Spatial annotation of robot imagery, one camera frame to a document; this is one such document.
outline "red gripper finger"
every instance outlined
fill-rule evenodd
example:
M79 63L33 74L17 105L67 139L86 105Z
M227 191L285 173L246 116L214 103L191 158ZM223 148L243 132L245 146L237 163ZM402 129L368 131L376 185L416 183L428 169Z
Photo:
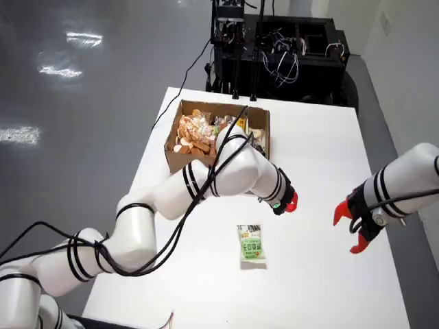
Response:
M342 217L348 217L349 219L352 219L351 211L348 208L348 200L344 200L335 209L335 212L334 212L334 226L337 225L338 221Z
M293 212L295 209L297 209L297 201L298 201L298 195L296 192L294 192L292 203L287 204L287 208L285 209L286 212Z
M353 254L359 254L360 252L362 252L363 250L365 250L367 248L367 246L369 245L369 242L366 241L366 239L364 238L364 236L362 236L361 234L358 234L358 245L354 245L351 248L351 252Z

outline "black cable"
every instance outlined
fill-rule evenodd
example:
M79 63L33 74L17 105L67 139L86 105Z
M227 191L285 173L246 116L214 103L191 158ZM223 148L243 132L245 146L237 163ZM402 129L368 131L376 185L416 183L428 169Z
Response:
M368 211L372 211L376 208L380 208L382 206L385 206L386 204L393 204L394 202L416 199L418 197L427 197L429 195L436 195L436 194L439 194L439 188L435 188L433 190L421 191L421 192L408 193L408 194L401 195L399 197L393 197L393 198L384 200L382 202L377 202L376 204L369 206ZM351 223L349 224L349 232L356 233L356 231L358 231L358 229L361 227L361 225L363 223L362 220L360 220L360 222L357 223L357 225L354 225L357 221L358 221L358 219L351 221Z
M408 194L401 195L399 197L393 197L391 199L384 200L382 202L377 202L376 204L369 206L368 210L372 211L372 210L379 208L381 206L385 206L386 204L392 204L394 202L416 199L418 197L427 197L429 195L435 195L435 194L439 194L439 188L435 188L433 190L421 191L421 192L408 193Z
M145 275L145 274L149 274L152 273L153 271L157 270L160 266L162 266L164 264L164 262L171 256L171 254L174 252L178 240L180 238L181 235L181 231L182 231L182 227L185 224L186 218L190 215L190 213L192 212L192 210L195 208L195 206L198 205L198 203L200 202L201 198L204 196L204 194L206 193L207 189L210 187L210 185L215 181L216 176L218 175L218 173L244 148L244 146L248 143L248 141L252 138L253 133L251 133L248 138L246 139L246 141L241 145L241 147L239 147L235 152L233 152L220 166L220 168L215 171L214 168L216 167L218 160L220 159L220 155L221 152L225 146L225 144L227 143L228 140L228 136L230 135L233 126L236 124L236 122L238 122L238 119L241 117L241 115L244 113L244 111L248 109L248 106L244 106L241 110L241 112L237 115L237 117L235 118L235 120L232 122L232 124L230 125L223 142L221 143L221 145L219 146L217 155L215 157L215 160L213 162L213 166L209 169L209 173L208 173L208 178L206 180L206 182L203 184L203 186L200 189L200 192L197 193L197 195L195 196L195 199L192 200L191 204L189 205L188 209L186 210L185 215L183 216L183 218L180 220L180 222L178 223L176 229L174 230L174 232L172 233L171 237L169 238L168 242L166 243L166 245L162 248L162 250L157 253L157 255L155 255L155 257L153 257L148 263L146 263L144 266L142 266L140 269L137 269L135 272L135 275ZM174 241L173 246L171 247L169 253L164 257L164 259L162 261L159 262L159 264L157 264L156 266L154 266L151 269L148 269L146 271L143 271L144 269L148 268L159 256L161 256L161 254L169 247L170 243L172 242L172 240L174 239L176 235L176 240Z
M236 122L241 117L241 115L244 113L244 110L246 110L247 108L248 108L248 106L244 106L243 109L241 110L241 112L237 115L235 120L230 125L230 127L229 127L229 129L228 129L228 131L227 131L227 133L226 133L226 135L224 137L224 140L223 140L222 144L219 147L219 151L217 153L217 156L215 157L214 166L209 168L208 178L207 178L206 182L203 184L202 188L200 189L200 192L197 193L196 197L192 200L192 202L189 205L185 215L183 216L183 218L180 220L180 222L176 226L176 228L175 228L173 234L171 235L171 237L169 238L168 242L157 253L157 255L155 255L155 257L153 257L150 261L148 261L146 264L144 264L144 266L140 267L137 270L131 271L131 272L125 271L111 257L110 253L108 252L108 249L106 248L105 245L102 244L102 242L96 241L94 243L91 243L91 242L89 242L87 240L84 240L84 239L78 237L78 236L72 236L70 234L67 234L67 233L65 233L65 232L55 228L51 224L48 224L48 223L46 223L44 221L38 221L36 223L33 223L30 227L28 227L8 247L6 247L6 249L0 254L0 258L3 257L12 247L14 247L14 245L16 245L30 230L32 230L36 226L45 226L45 227L49 228L50 230L53 230L54 232L56 232L59 235L63 236L64 238L69 239L69 241L74 241L75 243L77 243L78 247L93 247L93 248L95 248L95 250L97 250L98 256L102 255L102 257L104 257L104 259L107 261L107 263L113 268L115 273L118 273L121 276L144 276L146 274L152 273L153 271L156 271L159 267L161 267L166 262L166 260L174 252L174 250L175 250L175 248L177 246L178 240L180 238L183 225L185 224L186 218L191 214L192 210L198 205L198 203L200 202L201 198L203 198L204 194L206 193L207 189L215 181L216 176L221 172L221 170L223 170L225 168L225 166L231 160L233 160L233 158L235 156L237 156L237 154L239 154L239 152L241 152L241 150L247 145L247 143L253 137L253 133L251 133L248 136L248 138L246 139L246 141L244 143L242 143L242 145L240 147L238 147L238 149L236 149L227 159L225 159L225 161L221 164L221 166L218 168L218 170L215 170L215 166L218 163L221 151L222 151L223 147L225 146L225 144L227 143L227 141L229 140L228 137L229 137L229 134L230 134L233 126L235 126ZM151 269L147 269L149 266L152 265L152 263L154 263L157 260L158 257L160 257L165 252L165 250L170 246L170 244L174 240L174 238L176 238L176 239L175 239L174 244L172 245L170 251L168 252L168 254L159 262L159 264L153 266ZM43 251L40 251L40 252L32 252L30 254L26 254L26 255L10 258L8 260L4 260L3 262L0 262L0 266L4 265L6 263L10 263L10 262L15 261L15 260L20 260L20 259L24 259L24 258L28 258L28 257L33 257L33 256L42 256L42 255L45 255L45 254L50 254L50 253L53 253L53 252L64 250L64 249L67 249L67 248L70 248L70 247L71 247L71 243L69 242L67 244L59 245L59 246L57 246L55 248L52 248L52 249L47 249L47 250L43 250Z
M247 1L244 1L244 3L247 5L247 6L249 6L250 8L253 8L253 9L258 9L258 7L257 6L255 6L255 5L250 5Z
M181 94L181 90L183 89L183 87L185 86L185 83L186 83L187 73L193 68L193 66L196 64L196 62L197 62L197 61L200 59L200 57L203 55L203 53L204 53L204 51L206 50L207 45L210 43L210 41L211 41L211 39L209 39L209 40L207 41L207 43L206 43L206 45L204 46L203 51L201 52L201 54L197 57L197 59L195 60L195 62L193 62L192 65L186 70L186 73L185 73L185 79L183 80L183 83L182 83L182 85L181 85L181 87L180 87L180 90L178 91L178 94L177 94L177 95L176 95L176 96L175 96L175 97L169 102L169 104L167 104L167 107L166 107L166 109L163 111L163 113L160 114L160 116L158 116L156 122L154 122L154 124L152 125L151 131L154 129L154 127L155 127L156 124L158 123L158 120L160 120L160 118L161 118L161 117L167 112L167 110L168 110L168 108L170 107L170 105L172 104L172 102L175 101L175 100L178 98L178 96L180 96L180 94Z

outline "cable bundle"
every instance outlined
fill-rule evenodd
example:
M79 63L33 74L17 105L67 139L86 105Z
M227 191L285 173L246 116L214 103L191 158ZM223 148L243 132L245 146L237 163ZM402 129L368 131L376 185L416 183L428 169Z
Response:
M67 233L65 233L65 232L55 228L51 224L48 224L48 223L46 223L44 221L37 221L36 223L33 223L23 233L21 233L0 254L0 259L9 250L11 250L28 232L30 232L36 226L45 226L46 228L49 228L50 230L54 231L55 233L58 233L60 236L63 236L64 238L68 239L68 242L65 243L65 244L59 245L57 247L54 247L52 249L46 249L46 250L43 250L43 251L40 251L40 252L32 252L30 254L26 254L26 255L22 255L22 256L18 256L18 257L14 257L14 258L10 258L10 259L1 261L0 262L0 267L2 265L7 264L7 263L11 263L13 261L24 259L24 258L28 258L28 257L42 256L42 255L51 254L51 253L58 252L60 250L66 250L66 249L69 251L70 248L91 247L91 248L93 248L95 250L97 264L99 265L99 267L101 267L101 269L103 271L104 271L103 267L100 266L99 256L102 256L107 261L107 263L111 266L111 268L114 270L114 272L119 274L119 275L121 275L121 276L134 276L134 277L137 277L137 276L144 276L146 274L152 273L153 271L156 271L159 267L161 267L167 261L167 259L174 252L187 217L191 214L193 209L197 206L197 204L203 198L203 195L207 191L207 189L210 188L212 183L215 182L215 179L216 179L217 175L227 166L227 164L230 161L233 160L233 158L235 156L237 156L239 154L239 152L241 152L241 150L248 144L250 139L253 137L252 133L248 137L246 137L245 141L241 144L241 146L238 147L236 149L236 151L234 151L227 159L225 159L225 161L223 161L223 163L218 168L216 168L216 166L217 166L217 164L219 162L219 159L220 159L220 154L221 154L225 144L230 140L229 139L229 135L230 135L230 132L232 131L232 128L235 126L236 122L239 120L239 118L242 116L244 111L247 110L247 109L248 109L248 106L244 106L242 108L241 112L237 115L236 119L233 121L232 125L229 127L229 129L228 129L228 131L227 131L227 133L226 133L226 135L224 137L224 140L223 140L222 144L219 146L218 153L217 153L217 156L215 157L213 165L212 165L212 167L209 167L209 173L208 173L208 177L207 177L206 182L202 185L202 187L200 189L200 192L198 192L197 195L195 196L195 198L192 200L191 204L189 205L188 209L186 210L186 213L183 215L182 219L180 220L180 222L176 226L176 228L175 228L174 232L172 233L171 237L169 238L168 242L166 242L165 246L157 253L157 255L155 255L155 257L153 257L151 260L149 260L147 263L145 263L142 267L140 267L140 268L138 268L138 269L136 269L134 271L126 271L122 267L120 267L119 264L117 264L117 262L110 255L110 252L108 251L107 247L103 244L105 239L104 239L104 241L90 242L90 241L87 241L87 240L84 240L84 239L80 238L78 236L78 234L75 234L74 236L72 236L70 234L67 234ZM146 205L146 204L134 204L134 206L141 206L141 207L144 207L144 208L149 208L149 206ZM168 249L168 247L171 244L172 244L171 249L163 257L163 259L157 265L154 265L153 267L151 267L152 264L156 260L158 260L158 258L160 256L162 256L165 253L165 251Z
M289 69L289 72L288 72L286 77L279 72L279 69L282 65L282 61L283 61L285 55L287 55L287 52L283 53L283 56L282 56L281 61L279 62L278 66L277 66L277 69L274 69L274 70L269 69L267 56L263 51L261 51L261 53L263 55L263 58L262 58L263 65L264 65L265 69L267 70L267 72L270 74L270 78L272 79L273 85L276 88L281 87L284 83L293 84L294 82L296 82L296 80L298 79L298 76L299 76L299 63L298 63L297 53L294 54L293 64L291 65L291 68ZM296 67L296 74L294 77L289 77L291 75L291 72L293 71L294 67Z

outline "green label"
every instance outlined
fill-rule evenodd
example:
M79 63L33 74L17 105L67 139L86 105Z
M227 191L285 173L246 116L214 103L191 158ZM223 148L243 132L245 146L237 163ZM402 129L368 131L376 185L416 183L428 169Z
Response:
M241 240L241 252L245 258L259 258L262 254L260 238L246 238Z

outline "black band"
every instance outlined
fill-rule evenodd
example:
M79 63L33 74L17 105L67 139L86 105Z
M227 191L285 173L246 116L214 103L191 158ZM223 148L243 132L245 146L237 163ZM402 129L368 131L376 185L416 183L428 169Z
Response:
M9 279L26 279L26 280L29 280L29 281L36 283L38 286L40 286L40 288L42 288L40 280L35 278L34 276L30 276L29 274L24 274L24 273L6 274L5 276L0 277L0 282L4 281L4 280L9 280Z
M277 194L279 193L279 190L280 190L280 186L279 186L279 183L281 183L281 185L282 185L282 182L281 182L281 173L279 173L279 170L277 170L277 167L275 166L275 165L273 165L273 167L276 169L276 173L277 173L277 181L276 181L276 186L274 187L274 190L273 190L273 192L271 192L271 194L270 195L268 195L267 197L262 197L261 199L262 200L265 200L265 201L271 201L271 200L273 200L276 196L277 196Z
M96 243L96 246L101 245L106 239L108 239L108 233L107 233L107 237L106 237L106 238L104 238L104 239L101 240L100 242L97 242L97 243ZM94 250L95 250L95 258L96 258L96 264L97 264L97 266L99 266L99 268L100 268L102 271L104 271L105 273L111 273L111 272L107 271L106 269L104 269L104 267L103 267L102 264L101 264L101 260L99 259L99 255L100 255L100 253L99 253L99 248L94 248Z
M69 262L70 271L73 274L73 276L76 278L76 280L80 282L87 282L87 280L83 279L79 273L76 271L75 266L73 265L73 259L71 257L71 248L73 247L72 239L69 239L69 244L67 245L67 261Z
M148 206L147 204L140 204L140 203L127 204L121 210L119 210L119 212L116 215L116 220L121 215L121 213L123 213L125 210L131 209L131 208L136 208L136 207L148 209L150 212L152 212L154 214L154 210L150 206Z
M75 238L79 237L80 232L81 231L76 233ZM78 269L80 270L82 276L87 278L88 279L87 281L89 281L90 279L93 279L93 276L88 274L87 271L85 270L85 268L81 264L80 255L78 254L78 242L76 240L73 240L73 247L72 248L73 248L73 256L75 257L76 266L78 266Z
M63 320L64 315L62 315L62 309L61 309L60 305L58 304L58 302L55 301L55 303L56 303L56 306L58 307L58 318L56 320L55 329L61 329L62 320Z
M61 321L61 308L57 301L55 301L56 305L58 306L58 317L56 319L55 329L61 328L60 321Z
M226 142L225 142L224 144L227 144L228 142L230 142L231 140L236 139L236 138L247 139L247 137L245 137L244 135L241 135L241 134L235 134L235 135L229 136L229 137L226 139Z
M189 170L189 177L191 178L193 188L195 189L195 192L198 194L198 193L200 192L200 189L198 188L197 181L195 180L195 176L193 175L193 171L192 171L192 162L190 162L190 163L187 165L187 170Z
M436 170L436 173L437 173L438 176L439 176L438 162L439 162L439 156L436 156L436 157L434 158L434 169Z
M387 166L385 166L383 168L383 170L381 170L381 176L379 178L380 182L381 182L381 189L383 190L383 194L386 200L390 199L389 193L387 192L387 188L385 187L385 182L384 182L384 170ZM391 209L393 209L394 212L396 212L397 214L399 214L401 217L406 217L409 214L407 214L406 212L403 212L401 209L399 209L396 204L394 204L393 202L391 204L389 204L389 206L391 207Z
M375 191L375 197L377 198L377 201L378 201L378 202L383 201L383 199L381 198L381 196L380 196L380 194L379 194L379 189L378 189L378 175L380 175L380 173L381 173L380 171L379 171L378 173L376 173L376 174L375 174L375 177L373 178L373 189L374 189L374 191ZM386 205L382 206L381 208L384 210L384 212L385 212L387 215L389 215L389 216L391 216L391 217L393 217L393 218L398 218L397 216L393 215L393 214L390 212L390 210L388 210L388 208L387 208Z
M183 179L185 180L185 184L186 184L186 187L187 187L187 191L189 192L190 196L192 197L192 200L194 200L194 199L195 199L195 195L193 194L193 191L192 191L191 185L190 185L190 183L189 183L189 180L187 179L186 167L187 167L187 166L184 166L184 167L183 167Z

